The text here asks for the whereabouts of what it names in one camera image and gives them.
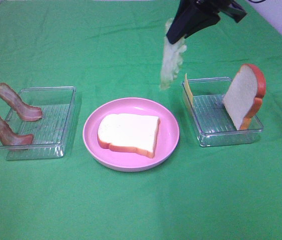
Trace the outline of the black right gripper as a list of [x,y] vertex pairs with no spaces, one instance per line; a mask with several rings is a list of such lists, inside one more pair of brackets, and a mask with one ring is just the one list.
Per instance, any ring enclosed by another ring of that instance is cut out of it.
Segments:
[[169,27],[166,37],[170,44],[177,43],[182,37],[217,24],[218,15],[223,12],[236,23],[246,15],[246,11],[234,0],[181,0],[175,18]]

